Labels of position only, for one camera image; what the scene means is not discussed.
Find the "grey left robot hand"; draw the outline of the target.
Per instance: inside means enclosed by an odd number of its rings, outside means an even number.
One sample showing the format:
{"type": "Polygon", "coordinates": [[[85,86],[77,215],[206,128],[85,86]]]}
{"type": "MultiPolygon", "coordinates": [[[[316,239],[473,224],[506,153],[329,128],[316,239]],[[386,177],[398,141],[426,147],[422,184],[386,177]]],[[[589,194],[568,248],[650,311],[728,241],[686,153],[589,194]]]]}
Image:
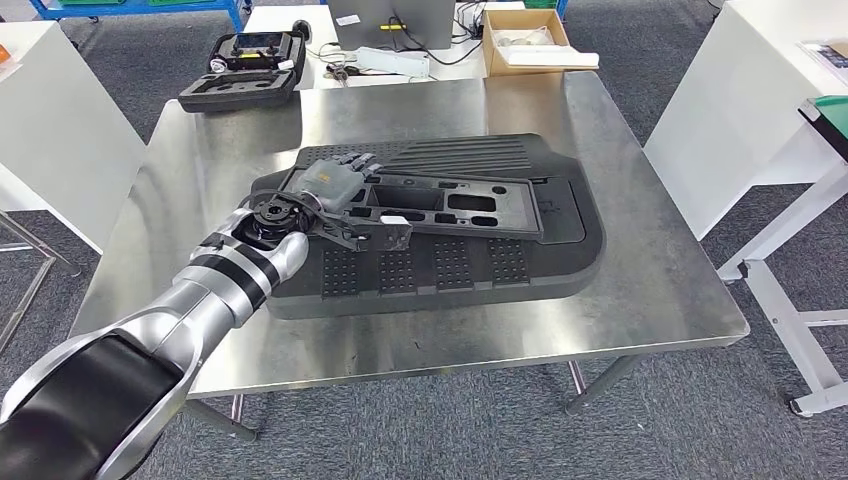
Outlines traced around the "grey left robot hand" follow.
{"type": "Polygon", "coordinates": [[[363,188],[365,180],[382,165],[372,153],[347,152],[317,160],[288,189],[307,192],[323,211],[340,214],[363,188]]]}

